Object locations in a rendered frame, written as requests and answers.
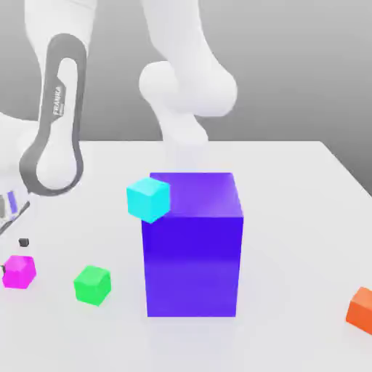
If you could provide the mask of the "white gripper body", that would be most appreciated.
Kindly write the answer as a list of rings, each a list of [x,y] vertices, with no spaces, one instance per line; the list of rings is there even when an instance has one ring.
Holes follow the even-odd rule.
[[[19,215],[0,228],[0,256],[18,252],[25,248],[20,240],[30,240],[33,219],[36,215],[35,201],[27,202]]]

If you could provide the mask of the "small magenta cube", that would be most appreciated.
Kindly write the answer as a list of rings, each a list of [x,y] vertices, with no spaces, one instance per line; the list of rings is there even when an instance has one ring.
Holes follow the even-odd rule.
[[[4,267],[2,282],[5,288],[26,289],[36,277],[36,266],[32,256],[11,255]]]

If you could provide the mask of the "small green cube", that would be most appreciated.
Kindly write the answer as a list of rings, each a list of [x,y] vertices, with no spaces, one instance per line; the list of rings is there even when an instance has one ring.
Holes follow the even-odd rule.
[[[100,306],[111,291],[110,271],[87,265],[73,281],[76,299]]]

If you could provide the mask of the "small cyan cube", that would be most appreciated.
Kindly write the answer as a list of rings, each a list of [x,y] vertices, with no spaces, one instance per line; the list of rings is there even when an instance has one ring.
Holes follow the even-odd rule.
[[[170,184],[143,178],[126,188],[129,214],[147,223],[153,223],[170,210]]]

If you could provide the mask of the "small orange cube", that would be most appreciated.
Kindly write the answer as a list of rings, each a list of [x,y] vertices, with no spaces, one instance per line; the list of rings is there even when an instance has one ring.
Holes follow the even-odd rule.
[[[360,287],[352,297],[347,310],[346,321],[372,335],[372,291]]]

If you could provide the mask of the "large purple box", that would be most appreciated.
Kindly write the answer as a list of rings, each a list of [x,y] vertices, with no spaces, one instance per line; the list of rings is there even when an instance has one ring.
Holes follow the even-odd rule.
[[[151,177],[170,185],[171,207],[154,223],[142,223],[148,316],[235,316],[243,212],[234,176]]]

